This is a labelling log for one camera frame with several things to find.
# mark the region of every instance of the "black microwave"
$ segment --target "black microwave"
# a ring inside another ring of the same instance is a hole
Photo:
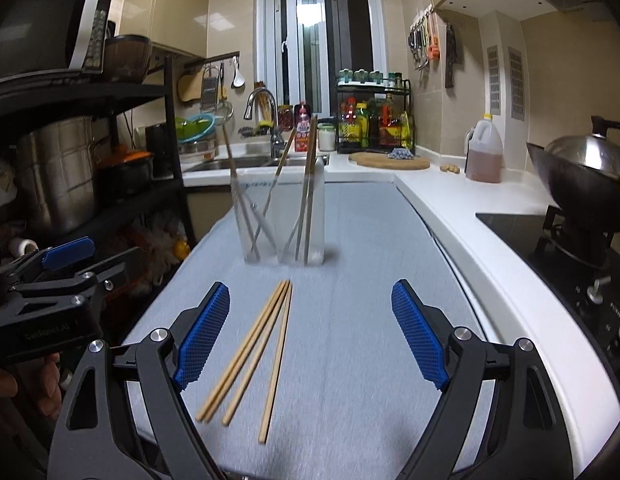
[[[17,0],[0,26],[0,83],[101,73],[110,0]]]

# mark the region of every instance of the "round wooden cutting board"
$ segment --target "round wooden cutting board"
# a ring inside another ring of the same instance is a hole
[[[429,160],[422,156],[416,156],[411,160],[397,160],[395,158],[388,158],[385,153],[358,152],[352,153],[349,156],[349,160],[357,163],[359,166],[380,168],[381,170],[427,170],[429,168]]]

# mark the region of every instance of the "clear utensil holder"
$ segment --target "clear utensil holder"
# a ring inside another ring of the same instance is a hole
[[[275,172],[276,168],[239,170],[237,178],[231,179],[234,215],[245,261],[271,266],[318,266],[325,253],[323,162],[318,158],[314,176],[308,177],[302,166],[286,166],[273,187]]]

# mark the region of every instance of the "microwave door handle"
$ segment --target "microwave door handle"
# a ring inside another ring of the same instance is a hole
[[[81,70],[84,66],[85,55],[88,52],[90,37],[92,35],[92,24],[94,23],[94,13],[97,10],[99,0],[85,0],[84,9],[79,20],[79,30],[74,43],[74,52],[70,59],[70,70]]]

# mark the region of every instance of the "kitchen sink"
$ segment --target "kitchen sink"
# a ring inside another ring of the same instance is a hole
[[[330,161],[329,155],[322,155],[323,165],[327,166]],[[241,158],[235,158],[234,164],[238,170],[242,168],[270,168],[277,167],[279,165],[278,158],[269,158],[267,155],[258,155],[258,156],[243,156]],[[305,157],[294,156],[288,157],[285,161],[286,166],[305,166]],[[189,170],[186,170],[187,173],[192,171],[210,171],[210,170],[229,170],[230,169],[230,160],[227,158],[223,158],[220,160],[212,160],[210,162],[202,162]]]

